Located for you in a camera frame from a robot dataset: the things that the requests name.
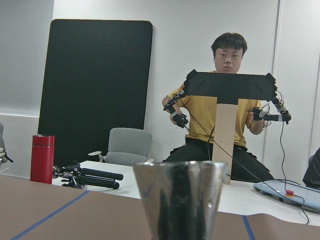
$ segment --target yellow shirt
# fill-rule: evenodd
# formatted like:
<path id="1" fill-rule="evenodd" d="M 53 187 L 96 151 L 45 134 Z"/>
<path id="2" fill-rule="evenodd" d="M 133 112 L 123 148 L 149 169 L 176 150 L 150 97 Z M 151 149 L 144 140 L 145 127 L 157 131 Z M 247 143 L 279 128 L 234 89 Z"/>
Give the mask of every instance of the yellow shirt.
<path id="1" fill-rule="evenodd" d="M 183 90 L 182 88 L 183 85 L 169 93 L 168 96 L 172 98 L 176 93 L 181 92 Z M 212 96 L 187 95 L 179 99 L 176 104 L 179 107 L 186 108 L 190 113 L 189 134 L 187 134 L 186 137 L 207 142 L 216 123 L 217 98 Z M 248 115 L 249 112 L 246 110 L 254 107 L 261 109 L 260 100 L 239 99 L 235 119 L 234 144 L 246 146 L 244 136 L 245 125 L 249 128 L 252 123 Z"/>

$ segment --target white table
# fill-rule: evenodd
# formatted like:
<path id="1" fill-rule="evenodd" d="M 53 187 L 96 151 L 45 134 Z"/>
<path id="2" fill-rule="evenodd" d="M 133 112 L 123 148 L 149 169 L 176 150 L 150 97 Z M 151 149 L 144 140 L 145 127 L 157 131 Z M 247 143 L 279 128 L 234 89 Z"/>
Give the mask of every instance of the white table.
<path id="1" fill-rule="evenodd" d="M 80 167 L 123 174 L 123 180 L 116 180 L 120 184 L 119 189 L 86 185 L 86 190 L 129 198 L 141 198 L 131 166 L 84 161 Z M 62 185 L 61 179 L 60 177 L 53 179 L 52 184 Z M 238 215 L 269 214 L 287 222 L 300 224 L 307 222 L 305 215 L 299 207 L 279 202 L 267 195 L 262 195 L 256 192 L 253 188 L 253 183 L 249 182 L 231 181 L 230 185 L 224 184 L 218 211 Z M 320 226 L 320 214 L 309 211 L 305 212 L 309 217 L 309 225 Z"/>

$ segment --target metal cup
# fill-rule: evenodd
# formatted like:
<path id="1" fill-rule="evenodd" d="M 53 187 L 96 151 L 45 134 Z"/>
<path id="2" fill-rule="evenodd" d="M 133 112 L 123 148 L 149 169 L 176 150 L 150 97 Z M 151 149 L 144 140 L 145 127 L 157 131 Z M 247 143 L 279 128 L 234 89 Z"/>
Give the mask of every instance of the metal cup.
<path id="1" fill-rule="evenodd" d="M 211 240 L 226 163 L 143 162 L 133 170 L 153 240 Z"/>

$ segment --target man's arm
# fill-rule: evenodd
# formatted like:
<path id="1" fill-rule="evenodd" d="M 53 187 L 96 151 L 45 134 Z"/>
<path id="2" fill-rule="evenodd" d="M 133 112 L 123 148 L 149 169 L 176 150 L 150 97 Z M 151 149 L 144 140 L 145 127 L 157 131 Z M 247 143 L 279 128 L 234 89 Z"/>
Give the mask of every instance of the man's arm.
<path id="1" fill-rule="evenodd" d="M 164 99 L 162 99 L 162 106 L 165 107 L 165 105 L 168 103 L 168 101 L 169 101 L 170 99 L 171 99 L 171 97 L 165 96 Z M 181 109 L 180 109 L 180 107 L 178 107 L 177 104 L 174 104 L 174 105 L 172 105 L 172 106 L 173 106 L 173 108 L 174 108 L 178 113 L 183 114 L 182 111 L 181 111 Z M 173 119 L 172 119 L 173 116 L 171 116 L 171 114 L 170 114 L 169 116 L 170 116 L 171 122 L 172 122 L 174 125 L 177 125 L 177 123 L 176 123 L 175 121 L 173 121 Z"/>
<path id="2" fill-rule="evenodd" d="M 254 113 L 252 111 L 248 112 L 248 114 L 251 120 L 251 125 L 249 127 L 250 132 L 254 135 L 260 134 L 264 130 L 265 121 L 263 119 L 255 121 Z"/>

